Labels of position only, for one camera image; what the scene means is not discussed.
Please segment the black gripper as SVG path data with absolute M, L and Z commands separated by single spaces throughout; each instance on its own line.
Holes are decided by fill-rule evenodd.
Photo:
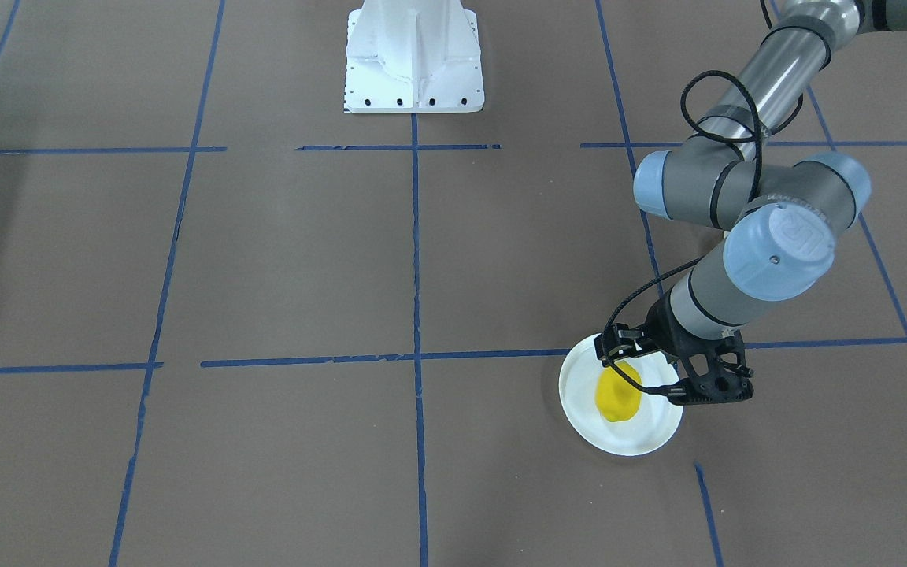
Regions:
M 658 349 L 644 349 L 645 335 L 671 359 L 683 364 L 687 371 L 713 371 L 720 364 L 729 369 L 742 366 L 742 337 L 739 331 L 708 331 L 702 338 L 678 322 L 670 300 L 658 300 L 651 306 L 640 327 L 608 325 L 600 335 L 600 362 L 611 365 L 658 354 Z

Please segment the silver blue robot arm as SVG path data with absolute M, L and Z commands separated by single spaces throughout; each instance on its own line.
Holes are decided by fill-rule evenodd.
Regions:
M 797 115 L 804 93 L 835 53 L 859 35 L 907 30 L 907 1 L 787 1 L 727 93 L 702 118 L 683 111 L 694 135 L 652 152 L 637 168 L 641 211 L 708 226 L 726 237 L 680 269 L 683 278 L 645 322 L 614 318 L 595 341 L 611 366 L 663 352 L 744 371 L 740 330 L 809 290 L 831 267 L 836 241 L 859 220 L 872 182 L 859 161 L 828 151 L 793 166 L 766 165 L 765 144 Z

